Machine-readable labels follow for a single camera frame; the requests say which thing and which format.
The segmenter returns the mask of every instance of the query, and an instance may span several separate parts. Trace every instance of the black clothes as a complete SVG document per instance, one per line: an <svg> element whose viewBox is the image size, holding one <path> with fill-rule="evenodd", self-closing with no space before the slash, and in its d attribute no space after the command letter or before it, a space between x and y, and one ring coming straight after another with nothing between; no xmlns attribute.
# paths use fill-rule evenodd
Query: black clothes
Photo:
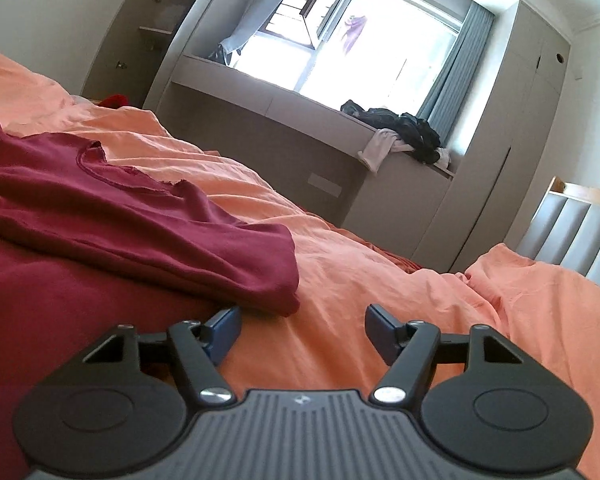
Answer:
<svg viewBox="0 0 600 480"><path fill-rule="evenodd" d="M340 111L357 118L376 130L388 128L400 138L413 146L414 151L408 152L413 158L425 164L435 164L440 159L436 148L441 146L440 136L424 119L419 119L408 113L398 115L386 108L364 108L355 104L351 99L340 107Z"/></svg>

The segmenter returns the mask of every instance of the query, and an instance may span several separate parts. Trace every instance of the wooden headboard frame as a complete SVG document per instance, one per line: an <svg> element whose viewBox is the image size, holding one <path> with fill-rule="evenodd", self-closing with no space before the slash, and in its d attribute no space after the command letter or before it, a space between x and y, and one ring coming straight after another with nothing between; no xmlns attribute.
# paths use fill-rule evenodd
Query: wooden headboard frame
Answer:
<svg viewBox="0 0 600 480"><path fill-rule="evenodd" d="M600 189L580 186L579 184L570 184L563 181L558 176L554 176L548 192L565 195L570 198L575 198L576 200L581 200L582 202L600 205Z"/></svg>

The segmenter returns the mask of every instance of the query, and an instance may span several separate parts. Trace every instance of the maroon shirt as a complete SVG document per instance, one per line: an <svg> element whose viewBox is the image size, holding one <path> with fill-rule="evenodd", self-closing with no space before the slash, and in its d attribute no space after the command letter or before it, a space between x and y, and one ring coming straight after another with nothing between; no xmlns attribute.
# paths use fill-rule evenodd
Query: maroon shirt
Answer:
<svg viewBox="0 0 600 480"><path fill-rule="evenodd" d="M0 128L0 480L28 471L11 431L19 400L112 325L161 332L219 301L288 316L297 286L284 226L110 166L98 142Z"/></svg>

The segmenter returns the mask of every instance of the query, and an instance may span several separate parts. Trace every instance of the silver screw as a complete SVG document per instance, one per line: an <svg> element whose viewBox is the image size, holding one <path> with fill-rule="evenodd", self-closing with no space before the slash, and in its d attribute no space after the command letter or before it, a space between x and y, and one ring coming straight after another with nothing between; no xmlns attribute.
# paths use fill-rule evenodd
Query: silver screw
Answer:
<svg viewBox="0 0 600 480"><path fill-rule="evenodd" d="M205 388L200 392L200 399L207 404L225 404L233 398L234 394L221 387Z"/></svg>
<svg viewBox="0 0 600 480"><path fill-rule="evenodd" d="M398 404L402 402L407 394L401 388L395 386L383 386L374 391L374 397L385 404Z"/></svg>

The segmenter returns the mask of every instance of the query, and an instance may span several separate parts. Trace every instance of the white logo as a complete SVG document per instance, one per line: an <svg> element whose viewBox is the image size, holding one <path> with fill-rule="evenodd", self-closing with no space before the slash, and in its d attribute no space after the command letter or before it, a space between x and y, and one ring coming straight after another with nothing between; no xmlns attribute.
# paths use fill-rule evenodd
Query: white logo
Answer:
<svg viewBox="0 0 600 480"><path fill-rule="evenodd" d="M311 402L311 397L307 397L306 395L298 395L297 397L294 397L294 402L297 402L300 404L300 406L303 406L304 404Z"/></svg>

